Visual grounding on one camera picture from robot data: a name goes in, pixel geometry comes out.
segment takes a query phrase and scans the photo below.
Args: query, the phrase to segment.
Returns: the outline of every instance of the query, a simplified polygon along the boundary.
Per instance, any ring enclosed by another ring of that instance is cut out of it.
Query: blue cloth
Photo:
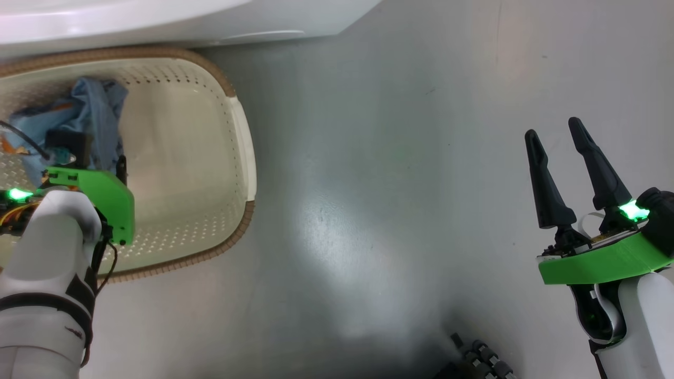
[[[119,117],[128,91],[114,80],[80,78],[70,95],[43,107],[27,108],[9,117],[9,123],[44,147],[51,129],[84,132],[92,136],[89,169],[115,173],[123,154]],[[30,155],[22,157],[30,181],[39,187],[47,162],[21,137],[7,132],[5,140],[14,148],[23,146]]]

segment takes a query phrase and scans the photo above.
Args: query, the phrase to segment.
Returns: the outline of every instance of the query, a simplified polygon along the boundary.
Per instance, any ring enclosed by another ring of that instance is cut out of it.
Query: black strap
[[[77,275],[73,276],[65,294],[82,303],[89,314],[94,315],[94,304],[96,303],[94,292]]]
[[[96,274],[91,269],[91,267],[86,268],[86,274],[84,274],[84,282],[91,288],[91,292],[96,292]]]
[[[56,310],[69,314],[84,330],[84,346],[88,347],[91,344],[94,336],[91,318],[74,302],[50,293],[16,293],[0,299],[0,311],[19,307],[56,308]]]

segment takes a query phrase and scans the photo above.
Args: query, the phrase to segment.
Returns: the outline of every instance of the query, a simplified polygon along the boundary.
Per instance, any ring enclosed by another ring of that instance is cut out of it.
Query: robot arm
[[[85,194],[44,197],[0,274],[0,377],[77,378],[92,340],[101,243]]]
[[[602,378],[674,379],[674,285],[658,274],[673,261],[674,194],[651,188],[636,200],[642,214],[628,216],[632,196],[601,149],[579,119],[572,117],[569,128],[590,174],[594,207],[605,217],[595,238],[573,229],[576,215],[552,180],[536,132],[528,131],[539,227],[557,227],[555,244],[539,256],[543,281],[571,289]]]

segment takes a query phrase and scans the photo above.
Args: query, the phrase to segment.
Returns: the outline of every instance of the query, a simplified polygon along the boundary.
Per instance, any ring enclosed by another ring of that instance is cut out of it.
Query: laundry basket
[[[135,197],[135,239],[119,247],[111,282],[201,262],[232,247],[253,215],[257,178],[250,131],[227,78],[196,53],[103,49],[0,67],[0,119],[65,96],[75,80],[128,89],[119,130]],[[21,160],[0,152],[0,189],[32,189]],[[14,237],[0,236],[0,266]],[[100,267],[105,275],[112,257]]]

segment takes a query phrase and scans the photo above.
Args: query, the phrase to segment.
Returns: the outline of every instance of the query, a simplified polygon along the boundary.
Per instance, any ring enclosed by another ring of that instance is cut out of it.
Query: wire
[[[5,221],[7,220],[7,218],[8,218],[11,214],[13,214],[14,212],[17,212],[17,211],[22,210],[22,209],[26,209],[27,207],[29,207],[29,206],[31,206],[31,205],[33,205],[33,204],[26,204],[26,205],[18,206],[17,208],[14,208],[14,209],[8,211],[7,213],[5,213],[5,214],[2,216],[2,218],[0,218],[0,225],[4,224]]]
[[[12,133],[16,134],[17,136],[23,138],[23,140],[26,141],[29,145],[31,145],[31,146],[33,147],[33,149],[37,150],[37,152],[38,152],[38,153],[39,153],[45,160],[49,161],[49,159],[50,159],[49,154],[47,154],[47,152],[44,151],[44,149],[42,149],[42,148],[40,147],[40,145],[38,145],[37,143],[35,143],[35,141],[34,141],[31,137],[28,137],[28,136],[27,136],[24,132],[22,132],[21,130],[17,129],[17,128],[14,127],[13,125],[10,125],[10,124],[8,124],[8,123],[2,121],[2,120],[0,120],[0,125],[2,125],[3,127],[5,127],[6,129],[8,129],[8,130],[11,131]]]
[[[24,213],[24,211],[26,209],[30,208],[31,206],[38,206],[38,205],[40,205],[40,203],[41,203],[41,201],[30,203],[27,206],[19,209],[19,211],[16,214],[14,214],[14,221],[19,221],[19,218],[21,217],[21,215]]]
[[[100,284],[99,288],[96,290],[96,296],[100,293],[100,290],[103,289],[103,287],[108,283],[108,279],[110,279],[110,276],[113,274],[113,271],[115,270],[115,266],[117,265],[117,248],[108,242],[108,245],[113,249],[115,252],[115,259],[113,260],[113,265],[110,267],[110,271],[108,271],[108,274],[105,276],[105,279],[103,279],[103,283]]]

